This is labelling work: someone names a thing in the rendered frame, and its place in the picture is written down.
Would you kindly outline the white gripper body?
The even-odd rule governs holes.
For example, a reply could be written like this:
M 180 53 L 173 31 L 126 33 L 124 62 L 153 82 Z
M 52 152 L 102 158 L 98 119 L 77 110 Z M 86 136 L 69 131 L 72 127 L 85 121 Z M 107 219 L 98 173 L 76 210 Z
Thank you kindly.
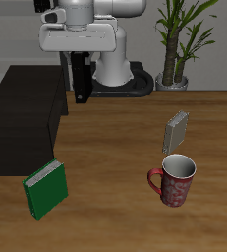
M 65 24 L 44 24 L 39 30 L 39 43 L 44 51 L 114 51 L 116 31 L 115 18 L 96 15 L 83 31 L 68 30 Z

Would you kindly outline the grey book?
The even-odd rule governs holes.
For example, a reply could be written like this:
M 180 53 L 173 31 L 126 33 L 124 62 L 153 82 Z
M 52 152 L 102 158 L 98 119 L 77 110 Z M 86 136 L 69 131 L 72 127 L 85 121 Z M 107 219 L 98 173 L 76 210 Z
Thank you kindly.
M 189 114 L 180 110 L 165 126 L 162 152 L 170 155 L 183 141 L 187 129 Z

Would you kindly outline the green book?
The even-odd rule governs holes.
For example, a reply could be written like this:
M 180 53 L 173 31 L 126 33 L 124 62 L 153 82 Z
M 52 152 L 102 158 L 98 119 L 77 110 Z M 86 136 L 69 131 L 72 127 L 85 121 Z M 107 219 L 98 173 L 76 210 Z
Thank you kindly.
M 40 220 L 68 196 L 64 164 L 56 158 L 22 181 L 31 215 Z

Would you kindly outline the pot plant in white pot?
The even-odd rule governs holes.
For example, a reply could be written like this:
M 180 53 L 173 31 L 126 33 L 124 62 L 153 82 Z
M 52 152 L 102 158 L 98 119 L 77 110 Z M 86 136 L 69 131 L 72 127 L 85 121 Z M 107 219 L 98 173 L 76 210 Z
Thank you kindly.
M 186 62 L 190 59 L 198 59 L 195 53 L 202 47 L 214 43 L 214 40 L 208 40 L 212 28 L 197 37 L 202 21 L 191 28 L 188 27 L 188 23 L 217 2 L 218 0 L 206 0 L 200 4 L 197 1 L 189 10 L 186 10 L 184 9 L 185 0 L 166 0 L 166 12 L 159 9 L 163 18 L 156 22 L 155 29 L 157 30 L 158 24 L 165 28 L 165 31 L 160 31 L 160 34 L 166 53 L 163 72 L 155 78 L 155 88 L 158 91 L 185 91 L 187 89 L 189 80 L 183 75 Z

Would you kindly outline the dark brown desk caddy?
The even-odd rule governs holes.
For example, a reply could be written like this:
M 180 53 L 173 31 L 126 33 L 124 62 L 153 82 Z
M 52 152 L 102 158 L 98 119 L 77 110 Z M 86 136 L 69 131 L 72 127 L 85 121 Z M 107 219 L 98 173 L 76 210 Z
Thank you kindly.
M 60 66 L 10 67 L 0 84 L 0 176 L 28 176 L 52 161 L 67 113 Z

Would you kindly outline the red patterned mug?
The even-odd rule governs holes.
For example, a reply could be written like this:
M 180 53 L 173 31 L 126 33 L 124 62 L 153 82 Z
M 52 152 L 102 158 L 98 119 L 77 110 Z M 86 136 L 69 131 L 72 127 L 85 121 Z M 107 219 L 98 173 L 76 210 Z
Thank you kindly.
M 166 206 L 177 208 L 185 203 L 196 172 L 196 164 L 189 157 L 174 154 L 163 160 L 161 168 L 151 169 L 147 181 Z M 161 178 L 160 188 L 151 181 L 155 174 Z

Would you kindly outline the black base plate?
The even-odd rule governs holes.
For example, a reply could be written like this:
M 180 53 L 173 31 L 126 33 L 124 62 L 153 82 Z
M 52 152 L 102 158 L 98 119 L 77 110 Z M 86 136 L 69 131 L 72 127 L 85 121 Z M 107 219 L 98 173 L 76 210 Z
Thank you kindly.
M 153 78 L 143 69 L 139 61 L 130 62 L 134 77 L 124 86 L 107 87 L 92 81 L 91 97 L 142 97 L 149 95 L 154 88 Z

